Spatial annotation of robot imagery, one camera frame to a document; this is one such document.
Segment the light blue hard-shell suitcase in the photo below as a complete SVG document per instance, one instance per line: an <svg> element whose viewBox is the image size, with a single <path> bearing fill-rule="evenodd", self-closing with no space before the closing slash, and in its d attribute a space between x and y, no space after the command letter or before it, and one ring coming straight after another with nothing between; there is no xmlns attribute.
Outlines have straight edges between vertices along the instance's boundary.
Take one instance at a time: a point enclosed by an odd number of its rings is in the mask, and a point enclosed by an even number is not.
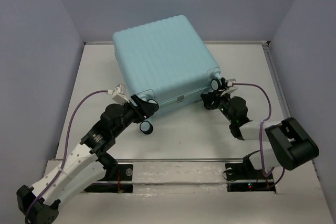
<svg viewBox="0 0 336 224"><path fill-rule="evenodd" d="M112 35L114 54L130 94L155 100L154 116L201 100L221 69L184 15L124 29Z"/></svg>

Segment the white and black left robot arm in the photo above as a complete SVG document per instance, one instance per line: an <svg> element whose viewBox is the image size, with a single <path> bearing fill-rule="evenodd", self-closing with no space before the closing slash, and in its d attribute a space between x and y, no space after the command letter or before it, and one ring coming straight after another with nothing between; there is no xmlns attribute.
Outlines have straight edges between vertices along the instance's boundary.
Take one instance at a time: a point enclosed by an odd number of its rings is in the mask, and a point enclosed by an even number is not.
<svg viewBox="0 0 336 224"><path fill-rule="evenodd" d="M118 162L108 150L129 125L147 121L159 109L155 100L142 100L135 94L130 99L119 94L112 98L114 102L76 147L64 151L58 166L31 186L22 185L17 190L18 208L25 223L53 223L60 205L92 183L113 178Z"/></svg>

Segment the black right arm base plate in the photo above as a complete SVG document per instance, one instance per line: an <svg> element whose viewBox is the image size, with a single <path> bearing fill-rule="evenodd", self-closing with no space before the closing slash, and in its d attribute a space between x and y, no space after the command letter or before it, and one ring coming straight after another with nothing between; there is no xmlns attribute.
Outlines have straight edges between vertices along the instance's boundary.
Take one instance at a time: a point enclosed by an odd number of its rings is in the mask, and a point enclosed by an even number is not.
<svg viewBox="0 0 336 224"><path fill-rule="evenodd" d="M260 170L248 168L243 163L226 163L222 173L228 192L276 192L273 175L265 178Z"/></svg>

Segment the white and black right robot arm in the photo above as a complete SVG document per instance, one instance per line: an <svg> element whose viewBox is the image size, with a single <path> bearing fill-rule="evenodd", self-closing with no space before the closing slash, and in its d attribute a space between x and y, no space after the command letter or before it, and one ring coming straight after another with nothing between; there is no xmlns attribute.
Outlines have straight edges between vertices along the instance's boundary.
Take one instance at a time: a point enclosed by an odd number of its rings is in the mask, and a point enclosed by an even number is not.
<svg viewBox="0 0 336 224"><path fill-rule="evenodd" d="M320 154L315 141L293 117L279 122L257 122L248 118L248 107L241 97L209 92L201 94L201 99L206 109L218 109L224 115L234 138L259 142L259 150L243 158L241 171L248 178L261 170L269 173L276 167L294 170Z"/></svg>

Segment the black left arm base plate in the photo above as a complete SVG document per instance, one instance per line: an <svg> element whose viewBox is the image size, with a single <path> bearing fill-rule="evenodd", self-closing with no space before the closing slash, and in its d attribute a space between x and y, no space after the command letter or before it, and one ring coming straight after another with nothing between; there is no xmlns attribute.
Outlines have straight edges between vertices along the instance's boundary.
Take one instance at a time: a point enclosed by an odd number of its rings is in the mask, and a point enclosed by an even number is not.
<svg viewBox="0 0 336 224"><path fill-rule="evenodd" d="M116 170L108 170L104 178L84 189L86 193L132 193L133 164L119 163Z"/></svg>

